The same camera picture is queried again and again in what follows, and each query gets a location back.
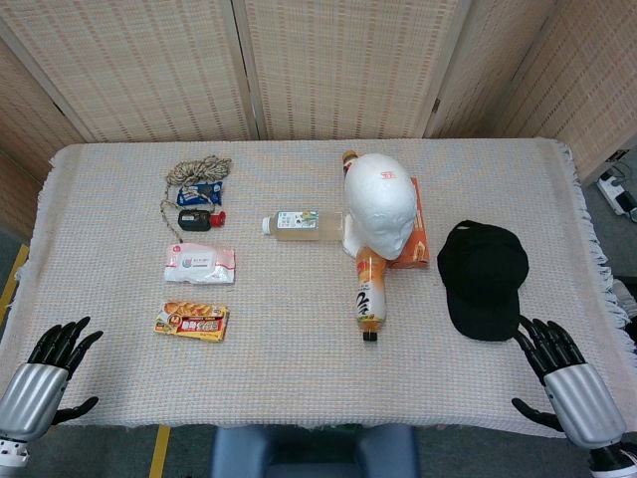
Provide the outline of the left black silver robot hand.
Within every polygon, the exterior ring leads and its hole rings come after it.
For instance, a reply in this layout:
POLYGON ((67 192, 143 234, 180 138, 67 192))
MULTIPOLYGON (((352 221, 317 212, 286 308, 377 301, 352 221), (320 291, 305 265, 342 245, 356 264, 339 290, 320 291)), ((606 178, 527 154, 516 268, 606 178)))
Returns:
POLYGON ((89 316, 49 328, 37 341, 27 360, 20 364, 0 397, 0 441, 29 443, 54 425, 89 413, 96 396, 70 408, 60 403, 68 384, 90 347, 103 333, 83 336, 89 316))

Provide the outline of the orange cardboard box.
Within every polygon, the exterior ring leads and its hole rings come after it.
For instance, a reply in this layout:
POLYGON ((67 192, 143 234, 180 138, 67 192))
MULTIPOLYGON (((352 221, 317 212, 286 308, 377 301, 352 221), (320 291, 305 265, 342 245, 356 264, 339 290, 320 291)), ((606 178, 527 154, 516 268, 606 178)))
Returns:
POLYGON ((414 226, 401 254, 388 262, 390 269, 426 269, 429 266, 430 250, 422 211, 422 201, 418 180, 411 177, 416 192, 417 213, 414 226))

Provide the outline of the white power strip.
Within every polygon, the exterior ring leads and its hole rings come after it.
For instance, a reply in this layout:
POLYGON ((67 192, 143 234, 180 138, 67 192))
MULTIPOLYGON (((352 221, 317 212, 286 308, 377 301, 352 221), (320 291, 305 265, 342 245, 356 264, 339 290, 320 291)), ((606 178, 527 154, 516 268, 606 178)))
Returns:
POLYGON ((637 199, 619 183, 615 175, 608 171, 602 173, 596 185, 616 215, 625 216, 637 223, 637 199))

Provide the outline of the white foam mannequin head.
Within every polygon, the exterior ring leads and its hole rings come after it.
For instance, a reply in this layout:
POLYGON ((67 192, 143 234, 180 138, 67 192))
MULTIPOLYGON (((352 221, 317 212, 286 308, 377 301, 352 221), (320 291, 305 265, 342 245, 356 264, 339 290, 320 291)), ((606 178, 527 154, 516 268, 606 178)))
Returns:
POLYGON ((407 170, 382 153, 358 155, 344 177, 348 213, 342 246, 354 257, 369 247, 395 260, 412 233, 417 213, 416 192, 407 170))

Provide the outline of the pink white wet wipes pack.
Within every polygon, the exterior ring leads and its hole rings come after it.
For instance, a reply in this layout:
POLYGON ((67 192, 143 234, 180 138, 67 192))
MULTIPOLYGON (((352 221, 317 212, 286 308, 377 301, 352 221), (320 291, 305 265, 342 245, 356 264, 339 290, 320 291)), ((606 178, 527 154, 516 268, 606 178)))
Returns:
POLYGON ((195 285, 227 285, 235 282, 232 249, 195 243, 170 245, 166 252, 164 280, 195 285))

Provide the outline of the blue snack packet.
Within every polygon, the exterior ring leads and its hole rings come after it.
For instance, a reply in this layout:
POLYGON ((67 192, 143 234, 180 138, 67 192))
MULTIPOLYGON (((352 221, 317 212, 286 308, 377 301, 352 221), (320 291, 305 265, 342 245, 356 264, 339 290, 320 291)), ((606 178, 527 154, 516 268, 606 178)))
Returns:
POLYGON ((202 182, 182 186, 177 193, 176 203, 181 207, 210 204, 222 205, 223 182, 202 182))

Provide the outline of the clear tea bottle white cap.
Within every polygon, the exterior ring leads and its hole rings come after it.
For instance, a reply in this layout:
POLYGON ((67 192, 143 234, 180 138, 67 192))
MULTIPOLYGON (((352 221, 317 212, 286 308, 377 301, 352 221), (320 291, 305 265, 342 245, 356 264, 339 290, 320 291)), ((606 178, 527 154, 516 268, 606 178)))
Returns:
POLYGON ((341 241, 344 215, 310 209, 278 211, 262 220, 262 232, 279 241, 341 241))

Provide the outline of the orange juice bottle black cap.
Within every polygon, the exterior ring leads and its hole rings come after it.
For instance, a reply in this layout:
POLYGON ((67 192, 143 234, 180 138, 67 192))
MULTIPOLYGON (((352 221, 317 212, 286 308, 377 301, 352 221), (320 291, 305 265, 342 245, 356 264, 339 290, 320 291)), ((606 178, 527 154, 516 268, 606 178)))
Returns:
POLYGON ((357 323, 365 342, 376 342, 386 320, 384 273, 387 261, 369 247, 356 255, 358 289, 355 296, 357 323))

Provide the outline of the black case with red knob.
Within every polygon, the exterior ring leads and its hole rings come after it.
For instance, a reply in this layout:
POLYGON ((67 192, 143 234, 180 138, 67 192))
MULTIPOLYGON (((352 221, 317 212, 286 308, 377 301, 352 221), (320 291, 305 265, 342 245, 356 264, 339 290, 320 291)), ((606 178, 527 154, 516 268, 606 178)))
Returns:
POLYGON ((184 209, 179 212, 178 225, 183 231, 205 232, 211 228, 223 227, 226 213, 214 213, 208 210, 184 209))

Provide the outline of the yellow curry box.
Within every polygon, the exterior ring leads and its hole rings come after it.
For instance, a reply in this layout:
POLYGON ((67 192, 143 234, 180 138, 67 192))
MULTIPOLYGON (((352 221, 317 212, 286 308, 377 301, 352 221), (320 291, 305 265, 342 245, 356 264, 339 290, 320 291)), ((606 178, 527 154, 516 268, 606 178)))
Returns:
POLYGON ((229 315, 225 305, 166 302, 155 319, 153 331, 164 336, 219 343, 225 338, 229 315))

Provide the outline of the beige woven tablecloth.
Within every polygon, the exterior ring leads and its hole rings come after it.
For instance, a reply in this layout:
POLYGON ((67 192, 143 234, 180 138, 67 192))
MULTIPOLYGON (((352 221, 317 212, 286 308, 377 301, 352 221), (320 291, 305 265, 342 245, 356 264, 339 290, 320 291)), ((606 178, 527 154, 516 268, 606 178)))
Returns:
POLYGON ((45 330, 89 316, 103 335, 63 398, 67 407, 99 398, 86 424, 448 423, 543 434, 511 404, 549 409, 524 354, 511 341, 459 334, 435 266, 386 274, 387 320, 368 344, 356 323, 356 267, 340 244, 262 234, 262 219, 284 208, 342 209, 349 149, 390 155, 418 179, 432 254, 465 219, 516 233, 530 263, 522 312, 571 333, 637 431, 633 343, 570 152, 545 138, 67 146, 51 160, 0 342, 0 395, 45 330), (159 212, 165 175, 211 153, 232 160, 227 220, 192 241, 232 249, 235 282, 166 282, 175 239, 159 212), (225 305, 224 340, 156 334, 173 301, 225 305))

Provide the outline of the woven folding screen panel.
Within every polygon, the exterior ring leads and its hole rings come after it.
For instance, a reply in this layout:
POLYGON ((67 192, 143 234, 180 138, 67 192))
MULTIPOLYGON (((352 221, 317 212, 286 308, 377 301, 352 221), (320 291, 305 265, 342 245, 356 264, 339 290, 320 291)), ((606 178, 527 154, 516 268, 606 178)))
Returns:
POLYGON ((229 0, 259 139, 421 138, 472 0, 229 0))
POLYGON ((469 11, 423 136, 533 137, 505 132, 504 112, 549 32, 570 31, 578 0, 465 0, 469 11))
POLYGON ((232 0, 0 0, 0 40, 86 142, 259 135, 232 0))
POLYGON ((497 131, 566 143, 590 180, 637 134, 637 0, 562 0, 497 131))
POLYGON ((64 147, 84 139, 0 38, 0 229, 29 242, 39 193, 64 147))

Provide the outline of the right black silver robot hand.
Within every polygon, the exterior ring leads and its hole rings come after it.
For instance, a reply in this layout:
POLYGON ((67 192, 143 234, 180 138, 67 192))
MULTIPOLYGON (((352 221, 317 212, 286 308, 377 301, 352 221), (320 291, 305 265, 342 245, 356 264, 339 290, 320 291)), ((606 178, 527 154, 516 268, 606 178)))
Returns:
POLYGON ((596 368, 583 356, 569 332, 553 321, 520 317, 514 334, 543 387, 551 412, 514 398, 513 407, 528 420, 562 432, 576 446, 596 450, 621 441, 627 425, 596 368))

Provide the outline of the black baseball cap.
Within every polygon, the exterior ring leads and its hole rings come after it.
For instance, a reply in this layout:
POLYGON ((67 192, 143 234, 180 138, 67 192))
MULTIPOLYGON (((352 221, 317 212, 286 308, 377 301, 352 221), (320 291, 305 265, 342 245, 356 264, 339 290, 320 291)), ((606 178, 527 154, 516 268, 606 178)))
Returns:
POLYGON ((448 234, 437 266, 451 322, 460 334, 483 342, 514 336, 520 324, 519 289, 530 269, 515 233, 463 220, 448 234))

